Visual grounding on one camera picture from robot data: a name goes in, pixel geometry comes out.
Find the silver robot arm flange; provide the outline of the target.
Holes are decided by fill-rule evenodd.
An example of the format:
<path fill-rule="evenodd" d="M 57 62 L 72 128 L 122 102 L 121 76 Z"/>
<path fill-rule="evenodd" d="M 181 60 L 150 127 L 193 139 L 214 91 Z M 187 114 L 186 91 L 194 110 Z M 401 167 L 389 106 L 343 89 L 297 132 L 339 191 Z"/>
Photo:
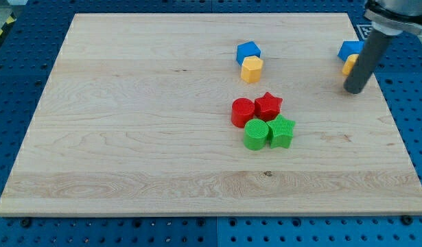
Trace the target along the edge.
<path fill-rule="evenodd" d="M 389 36 L 422 33 L 422 0 L 366 0 L 364 17 Z"/>

